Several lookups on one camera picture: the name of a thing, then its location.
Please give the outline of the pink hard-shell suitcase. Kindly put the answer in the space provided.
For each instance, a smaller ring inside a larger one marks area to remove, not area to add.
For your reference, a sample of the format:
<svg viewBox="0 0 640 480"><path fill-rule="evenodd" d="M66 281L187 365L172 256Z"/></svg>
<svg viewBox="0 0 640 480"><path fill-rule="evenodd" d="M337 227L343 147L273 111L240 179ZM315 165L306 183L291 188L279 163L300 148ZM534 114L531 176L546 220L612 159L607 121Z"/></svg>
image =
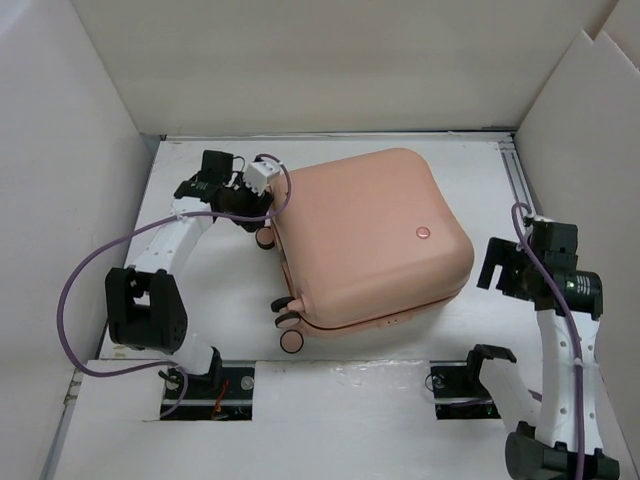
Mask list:
<svg viewBox="0 0 640 480"><path fill-rule="evenodd" d="M472 241L413 150L300 168L270 190L256 242L280 256L288 292L270 308L286 353L309 337L401 324L451 301L470 277Z"/></svg>

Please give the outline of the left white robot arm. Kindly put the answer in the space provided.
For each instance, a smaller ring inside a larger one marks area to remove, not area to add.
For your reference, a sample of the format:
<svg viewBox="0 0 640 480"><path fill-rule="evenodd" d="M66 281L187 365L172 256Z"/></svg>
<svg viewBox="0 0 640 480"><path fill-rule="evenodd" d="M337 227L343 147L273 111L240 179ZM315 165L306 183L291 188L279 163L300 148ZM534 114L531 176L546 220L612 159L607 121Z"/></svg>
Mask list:
<svg viewBox="0 0 640 480"><path fill-rule="evenodd" d="M249 233L265 227L274 214L270 185L286 173L282 162L259 155L235 170L235 155L206 150L200 169L173 194L172 220L159 227L144 251L105 279L111 340L133 350L150 350L183 368L201 396L222 387L219 351L188 330L187 309L177 276L202 235L219 218Z"/></svg>

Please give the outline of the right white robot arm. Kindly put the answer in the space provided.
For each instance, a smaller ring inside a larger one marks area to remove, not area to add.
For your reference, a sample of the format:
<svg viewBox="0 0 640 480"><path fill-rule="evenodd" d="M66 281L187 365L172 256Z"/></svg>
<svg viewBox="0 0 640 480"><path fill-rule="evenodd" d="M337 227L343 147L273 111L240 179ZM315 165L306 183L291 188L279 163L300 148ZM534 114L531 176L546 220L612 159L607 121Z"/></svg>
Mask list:
<svg viewBox="0 0 640 480"><path fill-rule="evenodd" d="M462 369L473 393L489 392L508 432L505 463L513 479L617 479L598 428L595 340L603 286L577 267L578 229L529 214L515 221L518 241L491 238L478 287L532 303L542 345L542 387L522 380L513 352L476 345Z"/></svg>

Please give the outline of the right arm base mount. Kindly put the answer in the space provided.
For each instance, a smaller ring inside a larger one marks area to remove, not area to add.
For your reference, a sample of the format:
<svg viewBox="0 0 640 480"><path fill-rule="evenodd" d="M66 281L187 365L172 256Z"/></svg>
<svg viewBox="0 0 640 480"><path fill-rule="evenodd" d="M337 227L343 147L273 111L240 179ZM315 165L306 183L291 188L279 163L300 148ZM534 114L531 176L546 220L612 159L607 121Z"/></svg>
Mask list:
<svg viewBox="0 0 640 480"><path fill-rule="evenodd" d="M435 402L437 420L499 420L486 388L471 377L466 361L432 361L425 387Z"/></svg>

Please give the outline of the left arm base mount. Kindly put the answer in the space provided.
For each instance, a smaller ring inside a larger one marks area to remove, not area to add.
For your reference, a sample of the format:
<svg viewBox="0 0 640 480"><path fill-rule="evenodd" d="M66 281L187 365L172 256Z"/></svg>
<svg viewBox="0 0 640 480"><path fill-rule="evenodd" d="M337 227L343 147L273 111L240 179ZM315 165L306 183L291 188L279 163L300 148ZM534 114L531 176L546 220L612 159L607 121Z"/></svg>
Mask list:
<svg viewBox="0 0 640 480"><path fill-rule="evenodd" d="M189 379L184 399L176 406L182 376L173 370L165 381L160 419L163 421L250 421L255 387L254 362L223 362L221 380L215 386L195 377Z"/></svg>

